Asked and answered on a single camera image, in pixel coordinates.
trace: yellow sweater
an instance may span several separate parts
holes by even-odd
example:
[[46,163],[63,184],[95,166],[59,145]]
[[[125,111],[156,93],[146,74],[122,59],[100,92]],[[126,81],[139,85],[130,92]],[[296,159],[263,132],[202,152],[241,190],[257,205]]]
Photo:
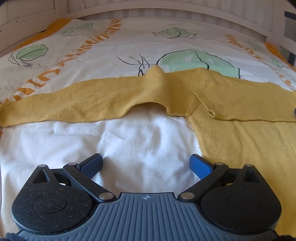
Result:
[[296,236],[296,93],[206,69],[88,80],[0,107],[3,127],[45,120],[92,122],[155,102],[192,123],[203,156],[231,168],[254,164],[282,205],[276,228]]

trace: leaf print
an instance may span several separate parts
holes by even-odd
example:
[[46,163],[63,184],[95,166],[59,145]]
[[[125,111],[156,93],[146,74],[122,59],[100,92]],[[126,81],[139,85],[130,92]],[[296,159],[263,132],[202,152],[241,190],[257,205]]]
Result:
[[255,44],[254,42],[248,41],[248,44],[255,50],[263,50],[262,47],[260,47],[259,45]]
[[20,52],[18,52],[16,58],[23,61],[32,61],[45,55],[47,51],[48,48],[43,44],[34,45],[22,49]]
[[77,28],[90,29],[90,28],[92,28],[92,26],[93,26],[93,23],[84,23],[84,24],[81,24],[80,26],[78,26]]
[[235,68],[218,56],[195,49],[167,53],[156,64],[169,72],[205,68],[215,70],[225,76],[240,78],[239,68]]

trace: white bed sheet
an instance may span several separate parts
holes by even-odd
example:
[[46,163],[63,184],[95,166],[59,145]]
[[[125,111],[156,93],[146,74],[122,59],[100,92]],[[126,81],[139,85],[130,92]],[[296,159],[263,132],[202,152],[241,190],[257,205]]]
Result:
[[[93,25],[88,28],[86,24],[90,23]],[[194,60],[195,54],[200,54],[213,68],[215,62],[220,61],[218,58],[223,59],[218,65],[226,64],[226,61],[231,63],[233,68],[226,64],[230,68],[227,73],[239,74],[241,78],[257,82],[271,80],[288,90],[296,88],[295,72],[269,53],[264,44],[238,39],[240,44],[261,56],[262,60],[258,60],[216,30],[169,18],[123,19],[120,30],[108,39],[92,45],[83,55],[65,62],[64,66],[55,65],[65,59],[65,55],[73,54],[85,40],[104,32],[109,23],[109,20],[72,20],[59,31],[60,34],[29,45],[43,44],[48,48],[46,54],[27,61],[32,64],[30,67],[23,66],[22,62],[20,65],[9,62],[9,55],[2,57],[0,101],[4,102],[6,98],[14,101],[13,95],[28,96],[16,91],[18,87],[33,89],[32,94],[50,93],[83,80],[145,74],[149,66],[156,63],[165,71],[199,67],[202,63]],[[82,24],[85,28],[77,30]],[[71,29],[81,33],[74,35]],[[186,51],[186,54],[162,58],[176,51]],[[47,75],[48,81],[34,78],[48,68],[60,71],[58,75]],[[283,82],[279,73],[290,84]],[[30,78],[36,83],[46,84],[36,87],[25,83]],[[157,104],[135,106],[120,119],[94,123],[45,121],[3,128],[2,131],[0,236],[17,231],[11,216],[11,204],[39,164],[62,168],[66,163],[80,162],[94,153],[101,153],[104,166],[94,181],[116,195],[120,192],[168,191],[178,195],[199,180],[189,168],[191,154],[201,155],[191,125],[185,118],[167,116],[164,108]]]

